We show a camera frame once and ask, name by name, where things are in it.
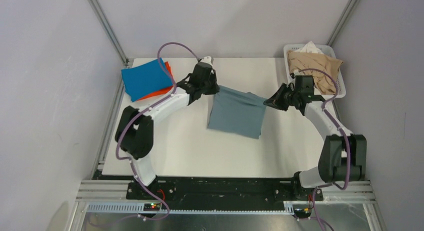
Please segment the right controller board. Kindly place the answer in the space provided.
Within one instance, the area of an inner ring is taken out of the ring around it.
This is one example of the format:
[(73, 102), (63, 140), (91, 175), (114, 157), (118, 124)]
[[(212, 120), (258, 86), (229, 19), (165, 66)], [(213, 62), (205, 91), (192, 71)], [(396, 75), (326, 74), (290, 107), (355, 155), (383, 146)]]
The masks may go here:
[(294, 208), (293, 210), (293, 217), (295, 219), (299, 220), (303, 220), (303, 219), (307, 219), (310, 220), (311, 219), (311, 215), (313, 213), (314, 208)]

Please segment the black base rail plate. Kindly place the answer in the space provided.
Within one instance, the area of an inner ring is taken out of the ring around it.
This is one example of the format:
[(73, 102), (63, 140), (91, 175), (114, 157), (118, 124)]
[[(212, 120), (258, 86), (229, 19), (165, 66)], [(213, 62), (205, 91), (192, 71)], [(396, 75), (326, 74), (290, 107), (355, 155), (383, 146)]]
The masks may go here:
[(162, 209), (182, 212), (280, 212), (288, 201), (323, 201), (323, 187), (301, 187), (289, 178), (229, 178), (158, 176), (146, 189), (129, 175), (96, 174), (95, 180), (129, 181), (127, 200), (154, 200)]

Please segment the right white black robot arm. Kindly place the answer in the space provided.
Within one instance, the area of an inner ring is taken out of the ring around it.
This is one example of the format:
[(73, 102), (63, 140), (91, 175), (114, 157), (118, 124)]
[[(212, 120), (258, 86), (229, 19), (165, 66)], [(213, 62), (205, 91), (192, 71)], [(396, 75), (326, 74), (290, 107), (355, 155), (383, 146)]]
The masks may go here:
[(294, 107), (314, 125), (323, 139), (317, 166), (295, 174), (298, 181), (290, 186), (290, 193), (297, 200), (303, 200), (315, 187), (336, 185), (345, 190), (349, 182), (362, 181), (366, 175), (365, 136), (346, 128), (326, 108), (327, 103), (325, 98), (315, 94), (311, 75), (297, 75), (289, 84), (283, 83), (263, 103), (281, 111)]

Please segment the beige t shirt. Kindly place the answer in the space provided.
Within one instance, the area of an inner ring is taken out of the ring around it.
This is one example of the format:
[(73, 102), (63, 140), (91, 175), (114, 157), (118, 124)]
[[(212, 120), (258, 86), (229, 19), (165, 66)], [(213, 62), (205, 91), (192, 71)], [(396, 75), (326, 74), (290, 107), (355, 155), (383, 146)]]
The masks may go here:
[(337, 78), (343, 63), (343, 60), (325, 54), (287, 52), (289, 75), (297, 69), (303, 71), (302, 75), (313, 76), (314, 85), (322, 95), (340, 92)]

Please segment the folded orange t shirt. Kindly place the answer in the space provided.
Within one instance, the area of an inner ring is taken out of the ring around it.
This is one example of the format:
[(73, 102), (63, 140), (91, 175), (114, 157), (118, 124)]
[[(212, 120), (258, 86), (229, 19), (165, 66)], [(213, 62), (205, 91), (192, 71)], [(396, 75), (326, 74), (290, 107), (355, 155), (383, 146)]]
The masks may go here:
[[(171, 66), (170, 66), (169, 62), (168, 62), (168, 61), (166, 61), (164, 64), (165, 64), (165, 67), (166, 67), (166, 69), (167, 69), (168, 73), (169, 73), (169, 74), (171, 75), (171, 77), (173, 78), (172, 68), (171, 68)], [(172, 89), (172, 86), (168, 86), (168, 87), (165, 87), (165, 88), (159, 89), (159, 90), (157, 90), (157, 91), (151, 92), (151, 93), (149, 93), (149, 94), (147, 94), (147, 95), (145, 95), (145, 96), (143, 96), (143, 97), (139, 98), (137, 101), (141, 101), (141, 100), (145, 100), (145, 99), (148, 99), (148, 98), (152, 98), (152, 97), (156, 97), (156, 96), (164, 95), (164, 94), (166, 94), (167, 92), (169, 92), (171, 89)]]

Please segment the controller board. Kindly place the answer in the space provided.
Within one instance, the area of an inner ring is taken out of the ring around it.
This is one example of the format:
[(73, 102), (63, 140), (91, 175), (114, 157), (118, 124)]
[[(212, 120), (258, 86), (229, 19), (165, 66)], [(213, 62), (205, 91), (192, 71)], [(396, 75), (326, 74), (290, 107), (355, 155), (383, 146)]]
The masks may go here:
[(293, 210), (293, 217), (295, 219), (299, 220), (303, 220), (303, 219), (307, 219), (310, 220), (311, 219), (311, 215), (313, 213), (314, 208), (294, 208)]
[(143, 211), (144, 212), (159, 212), (162, 208), (161, 203), (156, 202), (148, 202), (143, 204)]

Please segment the left controller board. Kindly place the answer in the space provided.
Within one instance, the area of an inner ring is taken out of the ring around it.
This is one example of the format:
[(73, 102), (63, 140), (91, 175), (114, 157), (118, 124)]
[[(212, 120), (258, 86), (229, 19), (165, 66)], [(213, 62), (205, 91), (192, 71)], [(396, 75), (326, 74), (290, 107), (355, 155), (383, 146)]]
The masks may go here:
[(144, 212), (159, 212), (162, 208), (161, 203), (156, 202), (148, 202), (143, 204), (143, 211)]

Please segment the aluminium frame rail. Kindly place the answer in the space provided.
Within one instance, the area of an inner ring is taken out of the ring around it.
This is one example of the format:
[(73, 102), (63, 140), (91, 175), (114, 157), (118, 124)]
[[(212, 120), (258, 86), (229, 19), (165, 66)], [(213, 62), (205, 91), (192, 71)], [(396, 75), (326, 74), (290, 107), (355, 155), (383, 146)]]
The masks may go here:
[(134, 181), (84, 180), (66, 225), (68, 231), (385, 231), (368, 181), (347, 190), (327, 187), (288, 197), (286, 182), (161, 179), (145, 193)]

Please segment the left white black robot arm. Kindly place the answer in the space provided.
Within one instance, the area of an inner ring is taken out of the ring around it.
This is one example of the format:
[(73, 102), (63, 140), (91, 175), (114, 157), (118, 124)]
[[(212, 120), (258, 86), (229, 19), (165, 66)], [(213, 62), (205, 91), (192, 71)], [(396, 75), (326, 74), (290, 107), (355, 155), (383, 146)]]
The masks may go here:
[(191, 105), (205, 95), (215, 95), (220, 88), (213, 58), (205, 56), (184, 79), (156, 102), (142, 108), (127, 106), (121, 114), (116, 132), (115, 156), (129, 160), (134, 178), (140, 183), (138, 192), (145, 199), (157, 195), (157, 177), (149, 156), (154, 146), (154, 127), (174, 112)]

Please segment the white t shirt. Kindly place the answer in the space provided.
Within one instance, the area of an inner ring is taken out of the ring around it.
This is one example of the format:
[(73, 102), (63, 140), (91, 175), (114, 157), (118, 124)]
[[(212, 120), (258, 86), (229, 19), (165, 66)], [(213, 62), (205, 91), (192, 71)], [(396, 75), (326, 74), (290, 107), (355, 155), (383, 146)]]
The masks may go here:
[(298, 53), (324, 54), (312, 41), (306, 43), (302, 48), (296, 49)]

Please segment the folded blue t shirt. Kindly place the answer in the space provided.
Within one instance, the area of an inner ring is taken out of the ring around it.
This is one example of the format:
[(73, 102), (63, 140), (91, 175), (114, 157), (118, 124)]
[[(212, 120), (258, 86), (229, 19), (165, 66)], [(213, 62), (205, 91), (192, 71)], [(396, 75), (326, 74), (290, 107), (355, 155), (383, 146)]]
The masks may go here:
[(125, 92), (132, 102), (157, 90), (169, 86), (173, 88), (171, 75), (161, 58), (133, 68), (122, 69), (121, 76)]

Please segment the grey-blue t shirt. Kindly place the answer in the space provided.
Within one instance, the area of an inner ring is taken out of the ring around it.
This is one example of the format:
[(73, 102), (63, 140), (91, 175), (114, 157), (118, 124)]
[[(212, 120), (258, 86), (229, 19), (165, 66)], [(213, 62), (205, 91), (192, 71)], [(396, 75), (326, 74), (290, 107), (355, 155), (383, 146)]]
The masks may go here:
[(208, 118), (210, 130), (258, 140), (266, 112), (265, 98), (221, 85)]

